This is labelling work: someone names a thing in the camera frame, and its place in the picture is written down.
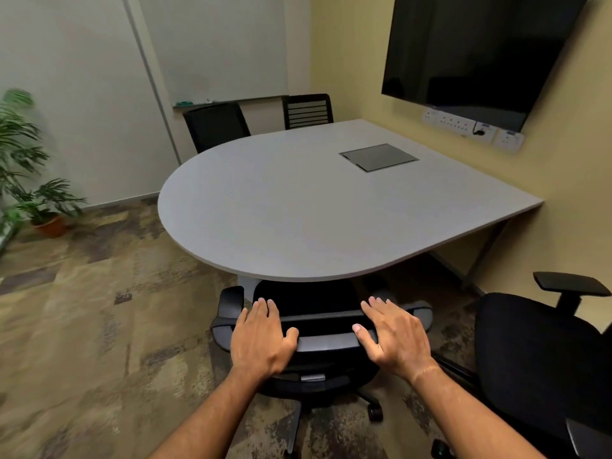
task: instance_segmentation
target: wall-mounted tv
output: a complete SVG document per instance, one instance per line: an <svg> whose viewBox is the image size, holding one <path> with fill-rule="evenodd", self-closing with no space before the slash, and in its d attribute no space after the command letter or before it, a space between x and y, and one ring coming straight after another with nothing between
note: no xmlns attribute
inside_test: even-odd
<svg viewBox="0 0 612 459"><path fill-rule="evenodd" d="M521 131L587 0L395 0L385 95Z"/></svg>

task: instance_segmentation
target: floor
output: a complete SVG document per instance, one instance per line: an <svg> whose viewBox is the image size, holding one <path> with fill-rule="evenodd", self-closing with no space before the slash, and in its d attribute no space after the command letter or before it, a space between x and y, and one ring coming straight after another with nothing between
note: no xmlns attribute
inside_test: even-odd
<svg viewBox="0 0 612 459"><path fill-rule="evenodd" d="M434 307L432 347L473 366L476 296L428 255L384 274ZM144 458L229 369L208 327L236 276L174 245L155 200L89 211L60 239L24 229L0 277L0 457ZM304 459L429 457L441 433L418 396L384 373L368 388L384 422L354 397L317 409ZM281 457L294 405L258 395L228 457Z"/></svg>

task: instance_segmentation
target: potted plant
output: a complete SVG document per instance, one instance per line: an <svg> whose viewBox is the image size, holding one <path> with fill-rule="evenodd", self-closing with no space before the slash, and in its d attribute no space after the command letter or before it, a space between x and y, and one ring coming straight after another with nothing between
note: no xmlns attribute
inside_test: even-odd
<svg viewBox="0 0 612 459"><path fill-rule="evenodd" d="M32 96L19 89L6 91L0 102L0 194L14 200L3 208L0 228L5 231L29 220L43 235L59 237L66 231L61 214L80 215L78 205L87 200L70 194L70 185L63 178L54 178L36 189L22 184L31 174L40 175L39 168L49 159L37 145L40 130L20 112L33 106Z"/></svg>

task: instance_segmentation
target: power outlet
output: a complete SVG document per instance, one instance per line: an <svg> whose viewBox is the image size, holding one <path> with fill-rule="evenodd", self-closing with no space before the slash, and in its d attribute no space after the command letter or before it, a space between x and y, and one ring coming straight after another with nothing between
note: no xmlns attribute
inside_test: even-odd
<svg viewBox="0 0 612 459"><path fill-rule="evenodd" d="M421 117L421 122L436 125L438 123L438 113L437 109L432 109L431 107L425 108L425 112L423 113L423 117Z"/></svg>
<svg viewBox="0 0 612 459"><path fill-rule="evenodd" d="M474 131L471 135L469 135L469 137L473 138L474 140L480 140L483 143L487 143L490 145L493 141L493 137L495 137L495 132L497 130L498 128L493 125L479 122L476 124L476 127L474 127Z"/></svg>
<svg viewBox="0 0 612 459"><path fill-rule="evenodd" d="M466 119L465 117L459 117L454 114L438 111L438 122L436 123L437 127L452 130L453 132L460 133L461 135L471 135L475 125L476 121L472 119Z"/></svg>
<svg viewBox="0 0 612 459"><path fill-rule="evenodd" d="M498 133L493 145L510 153L516 153L521 149L524 140L525 136L522 133L502 130Z"/></svg>

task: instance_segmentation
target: plant pot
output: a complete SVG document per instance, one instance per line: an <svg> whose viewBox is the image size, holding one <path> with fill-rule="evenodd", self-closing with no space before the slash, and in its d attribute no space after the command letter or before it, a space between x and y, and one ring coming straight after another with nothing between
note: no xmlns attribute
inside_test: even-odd
<svg viewBox="0 0 612 459"><path fill-rule="evenodd" d="M34 228L47 238L61 237L66 233L66 224L64 218L60 215L55 216L45 224L35 225Z"/></svg>

